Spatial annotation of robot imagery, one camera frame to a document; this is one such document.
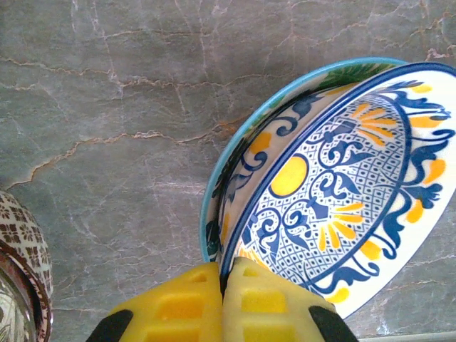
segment blue rim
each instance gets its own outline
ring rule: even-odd
[[[227,281],[227,275],[229,274],[231,268],[232,257],[235,252],[235,247],[239,238],[241,237],[242,230],[240,227],[244,227],[250,213],[252,212],[254,205],[258,202],[259,197],[262,192],[266,189],[267,185],[271,182],[272,177],[280,170],[283,164],[289,159],[291,154],[295,151],[302,139],[307,138],[311,133],[315,131],[322,123],[324,123],[329,117],[336,114],[338,111],[343,109],[348,103],[355,100],[358,96],[369,91],[371,88],[378,86],[381,83],[389,81],[393,78],[404,76],[409,73],[417,71],[440,71],[444,73],[449,73],[450,75],[456,76],[456,69],[451,66],[446,66],[445,64],[440,63],[430,63],[430,62],[421,62],[413,63],[405,66],[399,66],[397,68],[385,71],[384,73],[373,76],[368,81],[356,86],[350,90],[347,94],[341,96],[335,103],[328,107],[324,113],[321,114],[321,117],[310,124],[293,142],[290,146],[287,147],[286,151],[279,157],[279,159],[273,164],[271,169],[267,172],[266,177],[263,179],[261,184],[254,191],[254,194],[249,199],[244,211],[242,212],[239,221],[237,222],[234,231],[232,233],[231,239],[228,241],[224,257],[222,258],[222,265],[220,267],[220,283],[221,287],[224,288]]]
[[[311,81],[313,78],[316,78],[324,73],[328,73],[333,71],[334,69],[344,68],[347,66],[354,66],[358,64],[365,64],[365,63],[384,63],[384,64],[394,64],[397,66],[401,66],[406,64],[407,62],[402,61],[400,59],[395,58],[386,58],[386,57],[362,57],[362,58],[354,58],[348,59],[344,61],[339,61],[336,63],[329,64],[328,66],[324,66],[318,68],[306,75],[303,75],[290,84],[283,87],[277,93],[275,93],[272,97],[270,97],[266,102],[264,102],[257,110],[253,112],[252,115],[244,122],[244,124],[236,131],[233,135],[232,139],[228,142],[228,145],[223,150],[222,154],[220,155],[217,163],[214,166],[212,174],[209,178],[209,181],[206,186],[206,190],[204,191],[204,196],[202,200],[202,208],[199,213],[199,247],[201,249],[201,254],[204,262],[209,262],[209,254],[207,253],[207,242],[206,242],[206,217],[207,211],[209,209],[209,203],[212,198],[212,192],[215,188],[217,183],[217,179],[220,173],[223,170],[225,163],[228,161],[229,156],[232,154],[233,150],[236,148],[238,142],[241,138],[245,135],[247,130],[250,126],[255,122],[255,120],[262,115],[266,110],[269,109],[269,106],[280,98],[286,96],[290,92],[296,90],[297,88],[301,87],[304,83]]]

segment turquoise bowl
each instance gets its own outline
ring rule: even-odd
[[[277,108],[305,91],[318,91],[364,81],[405,61],[384,58],[354,58],[324,66],[297,78],[264,102],[236,131],[220,155],[207,183],[199,219],[199,245],[205,262],[214,261],[219,253],[219,198],[224,185],[246,147],[245,142],[263,120]]]

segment decorative bowl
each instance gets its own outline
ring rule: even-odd
[[[51,255],[33,215],[4,191],[0,191],[0,254],[18,267],[20,274],[15,275],[20,281],[15,286],[33,293],[36,340],[48,341],[52,324]]]
[[[276,108],[305,91],[316,91],[363,81],[381,71],[403,65],[405,61],[383,57],[355,58],[324,66],[296,79],[263,103],[238,129],[220,155],[204,193],[199,219],[199,245],[205,262],[214,261],[219,252],[219,197],[245,148],[250,133]]]
[[[220,250],[229,239],[238,216],[261,182],[272,162],[293,138],[326,106],[352,89],[350,83],[330,90],[306,91],[280,106],[249,136],[244,152],[239,151],[239,162],[234,165],[220,200]]]
[[[251,193],[222,255],[222,287],[243,256],[322,295],[343,318],[380,291],[455,190],[455,88],[456,69],[414,63],[324,110]]]

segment marble countertop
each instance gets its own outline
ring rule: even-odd
[[[377,55],[456,65],[448,0],[3,0],[0,184],[53,256],[53,341],[202,262],[223,147],[296,77]],[[360,337],[456,326],[456,198],[348,319]]]

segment brown patterned pot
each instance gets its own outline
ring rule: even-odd
[[[46,342],[51,334],[51,256],[33,215],[17,200],[0,190],[0,251],[23,272],[35,293],[37,341]]]

